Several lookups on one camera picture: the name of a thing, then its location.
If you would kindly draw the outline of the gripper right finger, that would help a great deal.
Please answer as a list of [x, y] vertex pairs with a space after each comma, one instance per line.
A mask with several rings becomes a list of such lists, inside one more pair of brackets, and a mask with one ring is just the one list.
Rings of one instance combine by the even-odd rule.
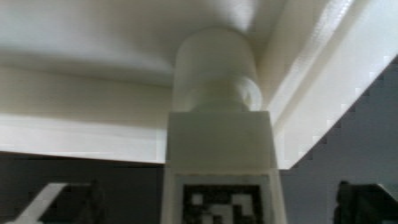
[[398, 200], [378, 184], [339, 182], [332, 224], [398, 224]]

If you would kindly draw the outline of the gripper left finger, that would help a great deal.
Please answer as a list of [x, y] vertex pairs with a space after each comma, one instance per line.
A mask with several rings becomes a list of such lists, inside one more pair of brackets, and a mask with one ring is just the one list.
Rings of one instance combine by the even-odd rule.
[[98, 182], [48, 183], [7, 224], [106, 224]]

